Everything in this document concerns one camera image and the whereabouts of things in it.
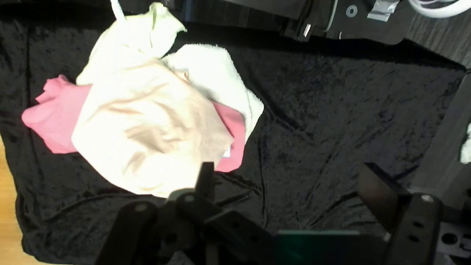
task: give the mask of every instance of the black fabric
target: black fabric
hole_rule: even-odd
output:
[[[79,155],[51,155],[21,124],[47,78],[78,75],[103,30],[0,22],[0,133],[22,246],[43,262],[91,264],[122,205],[162,203],[110,186]],[[375,162],[408,186],[464,71],[333,50],[225,47],[266,111],[243,167],[208,187],[212,201],[269,231],[383,233],[356,196],[358,168]]]

